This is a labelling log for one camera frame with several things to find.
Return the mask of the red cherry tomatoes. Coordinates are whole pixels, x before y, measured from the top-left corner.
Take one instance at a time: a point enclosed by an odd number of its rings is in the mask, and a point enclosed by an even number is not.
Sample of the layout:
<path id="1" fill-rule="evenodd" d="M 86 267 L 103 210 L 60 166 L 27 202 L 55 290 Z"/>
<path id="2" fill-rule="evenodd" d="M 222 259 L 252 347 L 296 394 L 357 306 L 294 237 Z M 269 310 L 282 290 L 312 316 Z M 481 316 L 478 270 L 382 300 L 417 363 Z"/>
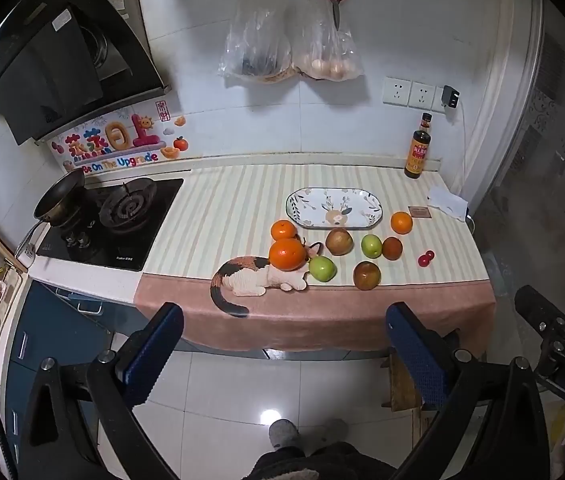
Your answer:
<path id="1" fill-rule="evenodd" d="M 425 268 L 432 262 L 434 258 L 435 258 L 435 252 L 433 252 L 433 250 L 427 250 L 424 254 L 422 254 L 418 258 L 418 264 L 419 266 Z"/>

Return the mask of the dark red apple front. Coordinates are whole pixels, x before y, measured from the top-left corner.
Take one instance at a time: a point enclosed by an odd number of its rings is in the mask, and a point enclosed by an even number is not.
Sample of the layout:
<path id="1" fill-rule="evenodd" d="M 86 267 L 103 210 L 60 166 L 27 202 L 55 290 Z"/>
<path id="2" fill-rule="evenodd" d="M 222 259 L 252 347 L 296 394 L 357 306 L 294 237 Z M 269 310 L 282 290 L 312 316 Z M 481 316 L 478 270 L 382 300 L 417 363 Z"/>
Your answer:
<path id="1" fill-rule="evenodd" d="M 356 288 L 360 290 L 371 290 L 380 284 L 381 271 L 375 263 L 362 261 L 355 266 L 353 280 Z"/>

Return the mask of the dark orange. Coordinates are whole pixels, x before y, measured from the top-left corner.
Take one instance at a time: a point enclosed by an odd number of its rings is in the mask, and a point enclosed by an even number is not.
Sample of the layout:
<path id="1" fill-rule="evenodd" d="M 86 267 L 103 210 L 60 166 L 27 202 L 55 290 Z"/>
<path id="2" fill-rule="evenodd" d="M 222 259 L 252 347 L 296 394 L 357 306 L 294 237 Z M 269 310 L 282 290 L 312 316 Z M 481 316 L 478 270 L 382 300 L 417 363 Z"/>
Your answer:
<path id="1" fill-rule="evenodd" d="M 382 244 L 382 255 L 389 261 L 396 261 L 403 255 L 403 243 L 395 236 L 386 237 Z"/>

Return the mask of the green apple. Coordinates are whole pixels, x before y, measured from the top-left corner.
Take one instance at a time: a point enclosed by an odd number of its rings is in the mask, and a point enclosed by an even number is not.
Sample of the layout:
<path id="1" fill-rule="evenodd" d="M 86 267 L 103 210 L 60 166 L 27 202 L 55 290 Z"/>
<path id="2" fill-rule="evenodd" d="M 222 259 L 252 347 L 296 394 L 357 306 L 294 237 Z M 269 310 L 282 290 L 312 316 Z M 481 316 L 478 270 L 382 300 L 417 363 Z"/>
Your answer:
<path id="1" fill-rule="evenodd" d="M 361 239 L 361 250 L 367 258 L 379 258 L 383 252 L 383 241 L 375 234 L 366 234 Z"/>
<path id="2" fill-rule="evenodd" d="M 327 283 L 337 274 L 337 267 L 331 259 L 325 256 L 316 256 L 309 260 L 308 272 L 315 280 Z"/>

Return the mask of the bright orange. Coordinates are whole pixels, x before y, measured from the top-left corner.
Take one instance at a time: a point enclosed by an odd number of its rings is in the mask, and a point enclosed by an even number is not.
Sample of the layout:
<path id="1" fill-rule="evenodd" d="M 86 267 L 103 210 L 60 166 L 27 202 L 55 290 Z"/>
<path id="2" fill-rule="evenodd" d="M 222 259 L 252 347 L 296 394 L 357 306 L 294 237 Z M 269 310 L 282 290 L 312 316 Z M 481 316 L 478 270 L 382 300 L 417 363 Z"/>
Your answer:
<path id="1" fill-rule="evenodd" d="M 407 211 L 396 211 L 391 216 L 391 228 L 399 235 L 407 235 L 412 231 L 413 219 Z"/>

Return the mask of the red yellow apple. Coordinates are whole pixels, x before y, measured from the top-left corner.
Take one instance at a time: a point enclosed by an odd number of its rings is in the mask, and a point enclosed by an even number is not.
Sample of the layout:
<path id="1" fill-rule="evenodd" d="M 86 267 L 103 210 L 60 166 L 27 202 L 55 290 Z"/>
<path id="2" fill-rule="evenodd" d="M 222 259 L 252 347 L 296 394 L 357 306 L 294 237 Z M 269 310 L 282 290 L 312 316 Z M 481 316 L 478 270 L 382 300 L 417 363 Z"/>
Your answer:
<path id="1" fill-rule="evenodd" d="M 333 256 L 344 256 L 352 252 L 354 240 L 348 230 L 343 228 L 332 229 L 325 239 L 325 247 Z"/>

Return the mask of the large orange with stem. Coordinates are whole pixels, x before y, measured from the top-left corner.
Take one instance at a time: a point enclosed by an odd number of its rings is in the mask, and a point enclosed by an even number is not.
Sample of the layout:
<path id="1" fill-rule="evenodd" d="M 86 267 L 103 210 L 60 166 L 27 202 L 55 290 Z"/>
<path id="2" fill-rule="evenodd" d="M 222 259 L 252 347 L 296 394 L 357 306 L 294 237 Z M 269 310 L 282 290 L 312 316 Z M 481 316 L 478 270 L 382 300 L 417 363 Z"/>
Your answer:
<path id="1" fill-rule="evenodd" d="M 307 250 L 296 237 L 281 238 L 270 246 L 268 260 L 276 269 L 291 272 L 304 266 L 307 261 Z"/>

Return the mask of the small orange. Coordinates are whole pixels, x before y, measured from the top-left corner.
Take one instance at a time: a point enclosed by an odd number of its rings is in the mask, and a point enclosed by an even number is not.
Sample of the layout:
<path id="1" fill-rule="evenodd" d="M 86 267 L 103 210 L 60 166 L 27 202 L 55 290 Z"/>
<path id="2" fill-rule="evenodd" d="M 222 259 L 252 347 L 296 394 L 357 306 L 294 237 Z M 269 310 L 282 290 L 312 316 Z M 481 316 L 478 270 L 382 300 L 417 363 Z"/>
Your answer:
<path id="1" fill-rule="evenodd" d="M 270 227 L 270 235 L 273 240 L 285 240 L 296 237 L 297 229 L 289 220 L 278 220 Z"/>

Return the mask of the black gas stove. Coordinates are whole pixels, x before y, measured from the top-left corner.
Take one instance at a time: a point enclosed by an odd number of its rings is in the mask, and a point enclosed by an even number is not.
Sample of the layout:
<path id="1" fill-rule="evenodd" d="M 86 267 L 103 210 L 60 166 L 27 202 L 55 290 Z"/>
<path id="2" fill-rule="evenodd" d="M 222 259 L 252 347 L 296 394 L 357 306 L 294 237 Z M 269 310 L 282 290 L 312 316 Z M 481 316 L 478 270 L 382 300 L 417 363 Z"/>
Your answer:
<path id="1" fill-rule="evenodd" d="M 183 184 L 182 179 L 138 178 L 89 188 L 80 214 L 49 229 L 36 255 L 139 271 Z"/>

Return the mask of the white paper napkin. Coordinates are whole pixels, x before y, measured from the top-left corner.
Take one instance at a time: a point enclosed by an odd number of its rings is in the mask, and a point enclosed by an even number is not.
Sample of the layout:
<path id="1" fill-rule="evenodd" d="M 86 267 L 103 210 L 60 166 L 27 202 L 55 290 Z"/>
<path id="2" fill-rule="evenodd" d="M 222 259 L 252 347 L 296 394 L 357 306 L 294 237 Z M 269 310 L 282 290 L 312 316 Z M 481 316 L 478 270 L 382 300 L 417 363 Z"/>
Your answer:
<path id="1" fill-rule="evenodd" d="M 464 198 L 450 193 L 447 188 L 432 186 L 427 192 L 427 204 L 461 222 L 465 222 L 465 218 L 467 218 L 468 202 Z"/>

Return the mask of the striped table cloth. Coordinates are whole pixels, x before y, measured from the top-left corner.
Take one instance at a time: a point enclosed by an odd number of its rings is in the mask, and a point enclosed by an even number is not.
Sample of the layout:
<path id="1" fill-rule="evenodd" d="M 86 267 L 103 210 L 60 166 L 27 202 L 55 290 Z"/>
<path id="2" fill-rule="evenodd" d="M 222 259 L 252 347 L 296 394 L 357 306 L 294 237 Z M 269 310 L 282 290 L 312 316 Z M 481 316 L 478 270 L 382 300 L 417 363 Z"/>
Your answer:
<path id="1" fill-rule="evenodd" d="M 496 300 L 472 234 L 437 209 L 435 172 L 246 165 L 196 169 L 150 249 L 135 306 L 174 302 L 186 338 L 222 350 L 381 350 L 386 309 L 483 353 Z"/>

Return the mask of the oval floral plate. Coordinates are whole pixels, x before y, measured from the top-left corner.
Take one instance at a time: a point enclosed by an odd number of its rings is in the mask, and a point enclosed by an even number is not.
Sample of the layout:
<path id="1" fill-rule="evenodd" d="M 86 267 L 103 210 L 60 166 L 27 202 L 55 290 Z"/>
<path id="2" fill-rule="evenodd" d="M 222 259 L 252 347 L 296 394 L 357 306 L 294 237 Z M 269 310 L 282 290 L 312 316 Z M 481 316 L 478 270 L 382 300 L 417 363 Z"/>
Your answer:
<path id="1" fill-rule="evenodd" d="M 304 229 L 370 230 L 383 218 L 378 197 L 361 188 L 299 188 L 284 208 Z"/>

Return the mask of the soy sauce bottle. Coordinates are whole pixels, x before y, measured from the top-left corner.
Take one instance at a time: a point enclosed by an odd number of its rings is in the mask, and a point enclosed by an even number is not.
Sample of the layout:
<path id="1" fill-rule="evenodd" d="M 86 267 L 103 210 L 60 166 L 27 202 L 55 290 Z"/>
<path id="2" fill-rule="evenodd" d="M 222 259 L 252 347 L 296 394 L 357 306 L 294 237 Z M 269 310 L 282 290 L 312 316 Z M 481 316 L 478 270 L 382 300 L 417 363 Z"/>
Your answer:
<path id="1" fill-rule="evenodd" d="M 410 179 L 418 179 L 424 170 L 427 151 L 429 151 L 431 143 L 431 122 L 432 115 L 430 113 L 423 113 L 419 128 L 412 133 L 409 153 L 404 169 L 406 176 Z"/>

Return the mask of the black power adapter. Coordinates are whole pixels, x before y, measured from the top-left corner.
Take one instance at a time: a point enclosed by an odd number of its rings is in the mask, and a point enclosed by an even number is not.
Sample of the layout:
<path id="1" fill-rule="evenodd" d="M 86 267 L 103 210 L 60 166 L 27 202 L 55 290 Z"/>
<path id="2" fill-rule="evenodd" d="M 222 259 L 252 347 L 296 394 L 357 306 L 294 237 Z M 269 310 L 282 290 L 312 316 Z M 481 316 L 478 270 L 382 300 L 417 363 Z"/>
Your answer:
<path id="1" fill-rule="evenodd" d="M 441 102 L 445 108 L 456 108 L 459 104 L 460 92 L 445 84 L 443 87 Z"/>

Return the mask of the black range hood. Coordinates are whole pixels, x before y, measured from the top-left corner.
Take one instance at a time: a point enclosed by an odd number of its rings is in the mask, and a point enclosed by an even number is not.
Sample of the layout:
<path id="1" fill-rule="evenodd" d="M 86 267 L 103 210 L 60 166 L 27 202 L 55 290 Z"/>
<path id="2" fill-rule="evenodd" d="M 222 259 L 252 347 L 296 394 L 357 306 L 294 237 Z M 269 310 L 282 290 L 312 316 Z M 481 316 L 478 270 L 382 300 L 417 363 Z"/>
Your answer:
<path id="1" fill-rule="evenodd" d="M 0 25 L 0 116 L 19 144 L 165 88 L 109 0 L 20 0 Z"/>

